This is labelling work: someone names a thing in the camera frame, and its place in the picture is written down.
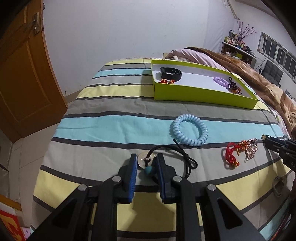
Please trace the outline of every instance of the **black chair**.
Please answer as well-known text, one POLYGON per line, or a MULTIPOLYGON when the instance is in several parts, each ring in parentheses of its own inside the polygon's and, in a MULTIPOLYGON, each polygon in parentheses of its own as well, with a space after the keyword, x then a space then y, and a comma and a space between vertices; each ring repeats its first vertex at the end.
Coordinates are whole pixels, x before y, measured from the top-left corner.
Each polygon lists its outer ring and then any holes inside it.
POLYGON ((279 82, 281 81, 283 71, 281 71, 280 68, 272 63, 270 60, 267 60, 264 69, 259 69, 259 74, 266 78, 270 83, 281 87, 279 82))

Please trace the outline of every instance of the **door hinge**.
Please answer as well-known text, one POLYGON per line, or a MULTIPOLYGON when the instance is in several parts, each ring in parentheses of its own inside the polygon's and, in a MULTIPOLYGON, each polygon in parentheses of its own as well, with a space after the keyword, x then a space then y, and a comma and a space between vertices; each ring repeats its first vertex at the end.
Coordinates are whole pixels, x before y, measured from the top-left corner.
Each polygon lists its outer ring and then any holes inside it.
POLYGON ((33 31, 34 35, 40 32, 40 13, 37 12, 33 16, 33 31))

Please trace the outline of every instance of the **yellow stripe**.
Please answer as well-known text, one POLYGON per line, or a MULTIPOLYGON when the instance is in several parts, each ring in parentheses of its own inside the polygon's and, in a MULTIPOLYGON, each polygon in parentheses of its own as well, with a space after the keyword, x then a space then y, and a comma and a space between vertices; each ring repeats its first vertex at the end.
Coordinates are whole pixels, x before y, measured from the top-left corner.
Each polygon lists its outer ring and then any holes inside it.
POLYGON ((257 109, 257 110, 268 110, 269 111, 269 108, 267 107, 267 105, 264 104, 263 102, 261 102, 260 100, 257 101, 257 104, 255 105, 254 109, 257 109))
POLYGON ((92 214, 91 214, 91 225, 94 224, 94 217, 96 215, 96 207, 97 207, 97 203, 94 204, 93 210, 92 210, 92 214))
POLYGON ((57 208, 78 186, 79 183, 73 183, 56 177, 46 171, 39 170, 34 196, 47 203, 49 206, 57 208))
POLYGON ((115 60, 115 61, 108 62, 105 65, 112 65, 112 64, 142 64, 142 63, 151 63, 151 59, 134 58, 134 59, 115 60))
POLYGON ((80 92, 77 98, 94 98, 100 96, 153 97, 154 89, 152 85, 110 85, 87 87, 80 92))
MULTIPOLYGON (((262 170, 217 187, 239 209, 257 201, 272 187, 276 176, 290 169, 278 161, 262 170)), ((56 208, 79 184, 39 171, 34 195, 56 208)), ((200 208, 197 207, 200 225, 200 208)), ((175 204, 163 204, 159 193, 135 193, 130 205, 118 205, 118 230, 133 232, 169 232, 176 230, 175 204)))
POLYGON ((196 204, 196 208, 197 208, 198 221, 200 223, 200 226, 203 226, 202 213, 200 211, 200 204, 199 203, 196 204))
POLYGON ((217 187, 239 210, 242 210, 266 194, 272 188, 272 181, 276 176, 285 175, 289 171, 282 161, 277 161, 255 173, 217 187))
POLYGON ((117 229, 130 232, 176 230, 176 204, 163 204, 159 193, 135 193, 131 204, 117 205, 117 229))

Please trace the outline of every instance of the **turquoise bead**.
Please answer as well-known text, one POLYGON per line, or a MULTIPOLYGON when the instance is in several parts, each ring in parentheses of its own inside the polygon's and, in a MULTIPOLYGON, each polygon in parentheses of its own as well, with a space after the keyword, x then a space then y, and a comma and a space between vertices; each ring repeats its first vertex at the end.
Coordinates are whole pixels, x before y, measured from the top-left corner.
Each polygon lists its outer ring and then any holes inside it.
POLYGON ((146 174, 148 177, 151 177, 151 176, 153 176, 153 175, 156 173, 156 168, 153 167, 153 166, 147 166, 147 167, 144 169, 144 172, 145 172, 145 174, 146 174))

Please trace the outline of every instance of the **light blue spiral bracelet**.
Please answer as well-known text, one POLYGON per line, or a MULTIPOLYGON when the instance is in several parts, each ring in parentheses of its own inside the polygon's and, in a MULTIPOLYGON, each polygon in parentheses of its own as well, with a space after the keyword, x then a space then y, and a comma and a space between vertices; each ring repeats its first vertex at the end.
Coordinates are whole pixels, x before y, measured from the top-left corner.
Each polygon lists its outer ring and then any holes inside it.
POLYGON ((199 119, 195 115, 191 114, 184 114, 178 116, 174 121, 173 121, 173 131, 177 139, 179 140, 180 143, 189 145, 189 146, 201 146, 205 144, 207 141, 207 138, 209 136, 209 132, 207 130, 206 125, 203 123, 201 119, 199 119), (180 123, 182 121, 192 121, 195 122, 202 130, 201 137, 198 139, 190 139, 183 135, 183 133, 180 131, 180 123))

